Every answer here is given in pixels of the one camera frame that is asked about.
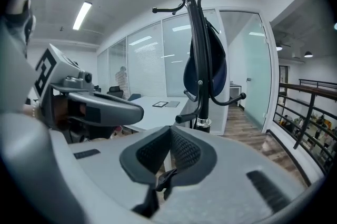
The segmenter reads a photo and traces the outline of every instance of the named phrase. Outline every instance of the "wooden floor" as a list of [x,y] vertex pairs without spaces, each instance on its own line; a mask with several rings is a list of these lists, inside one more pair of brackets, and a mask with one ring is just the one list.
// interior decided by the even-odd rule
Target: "wooden floor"
[[243,142],[277,163],[307,186],[294,162],[270,134],[261,133],[237,106],[230,106],[223,137]]

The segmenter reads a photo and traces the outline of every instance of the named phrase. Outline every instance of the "door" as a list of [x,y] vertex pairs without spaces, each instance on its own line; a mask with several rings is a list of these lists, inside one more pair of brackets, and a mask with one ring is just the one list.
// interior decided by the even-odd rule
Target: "door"
[[271,90],[269,47],[258,14],[252,14],[244,27],[243,46],[247,69],[245,114],[262,130]]

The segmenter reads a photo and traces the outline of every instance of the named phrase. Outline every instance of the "railing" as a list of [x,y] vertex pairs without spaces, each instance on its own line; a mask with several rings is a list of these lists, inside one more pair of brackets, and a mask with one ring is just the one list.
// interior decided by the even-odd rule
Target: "railing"
[[[334,143],[337,142],[336,133],[333,133],[332,131],[328,130],[327,128],[322,127],[321,125],[317,124],[315,121],[312,120],[312,112],[314,110],[337,120],[336,115],[333,115],[330,112],[324,111],[323,109],[320,109],[320,108],[317,108],[317,107],[314,106],[316,96],[321,96],[321,97],[324,97],[324,98],[328,98],[328,99],[337,101],[337,92],[334,92],[334,91],[331,91],[331,90],[326,90],[326,89],[313,88],[313,87],[310,87],[310,86],[292,85],[292,84],[286,84],[286,83],[280,83],[280,87],[283,87],[283,88],[286,88],[286,89],[291,89],[291,90],[298,90],[298,91],[301,91],[301,92],[306,92],[306,93],[311,94],[310,103],[307,104],[303,101],[285,96],[284,93],[283,94],[279,93],[279,97],[277,99],[276,111],[275,111],[275,115],[274,115],[274,122],[277,123],[285,132],[287,132],[296,141],[296,143],[294,145],[294,149],[297,149],[297,147],[299,145],[301,147],[303,147],[303,149],[313,158],[313,160],[321,168],[323,173],[326,174],[330,170],[331,166],[333,165],[333,163],[335,161],[336,145],[334,144],[329,150],[328,149],[329,146],[327,146],[327,144],[322,144],[319,141],[319,137],[312,136],[311,134],[309,134],[307,132],[307,129],[308,129],[309,126],[315,126],[317,129],[319,129],[319,130],[323,131],[324,133],[328,134],[333,139]],[[301,104],[303,106],[308,107],[307,114],[305,116],[303,116],[300,113],[298,113],[297,111],[294,111],[293,109],[290,109],[290,108],[286,107],[285,101],[284,101],[283,104],[279,104],[279,102],[278,102],[279,98],[283,98],[285,101],[286,100],[293,101],[295,103],[298,103],[298,104]],[[278,106],[282,107],[282,109],[283,109],[282,115],[277,112]],[[303,122],[302,127],[300,127],[299,125],[295,124],[293,121],[291,121],[288,118],[286,118],[285,116],[283,116],[283,111],[285,109],[290,111],[291,113],[297,115],[300,119],[301,118],[303,119],[304,122]],[[275,119],[275,116],[279,116],[280,121],[281,121],[281,119],[283,119],[287,123],[289,123],[291,126],[294,126],[295,129],[299,130],[298,133],[294,134],[293,128],[291,128],[291,131],[290,131],[285,126],[282,126],[280,124],[279,120]],[[314,150],[314,148],[316,146],[321,149],[321,152],[319,154],[317,154],[317,150]]]
[[307,80],[307,79],[299,79],[299,81],[300,85],[313,85],[316,88],[327,87],[337,89],[337,83],[317,81],[317,80]]

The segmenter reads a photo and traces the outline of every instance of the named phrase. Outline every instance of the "coat rack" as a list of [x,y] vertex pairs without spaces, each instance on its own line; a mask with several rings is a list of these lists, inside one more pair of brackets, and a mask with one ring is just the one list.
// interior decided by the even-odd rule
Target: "coat rack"
[[177,115],[175,121],[184,123],[195,119],[194,129],[210,132],[211,120],[209,119],[209,98],[220,106],[226,106],[240,99],[245,99],[246,94],[221,103],[213,95],[213,72],[210,39],[207,33],[206,20],[202,11],[201,0],[182,0],[182,3],[172,9],[153,8],[153,13],[169,12],[173,15],[184,6],[187,8],[191,23],[192,41],[195,57],[195,69],[197,74],[197,96],[193,98],[188,92],[184,92],[191,101],[197,101],[197,107],[194,112],[186,115]]

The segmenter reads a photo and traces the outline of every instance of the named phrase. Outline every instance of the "white table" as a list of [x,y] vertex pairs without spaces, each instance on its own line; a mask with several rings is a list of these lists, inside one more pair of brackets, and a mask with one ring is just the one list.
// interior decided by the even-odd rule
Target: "white table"
[[[177,107],[153,107],[159,101],[180,101]],[[132,102],[144,109],[144,117],[136,124],[128,125],[127,128],[136,131],[144,131],[161,126],[171,126],[175,124],[175,117],[180,115],[188,101],[187,97],[142,97]],[[168,152],[164,160],[165,171],[172,170],[171,154]]]
[[[236,96],[238,96],[238,95],[241,94],[242,88],[241,88],[240,85],[231,84],[231,85],[230,85],[230,90],[231,90],[231,89],[237,89],[237,91],[239,92],[239,93],[238,93],[237,95],[235,95],[234,97],[236,97]],[[238,100],[238,101],[237,101],[237,106],[240,106],[240,103],[241,103],[241,100]]]

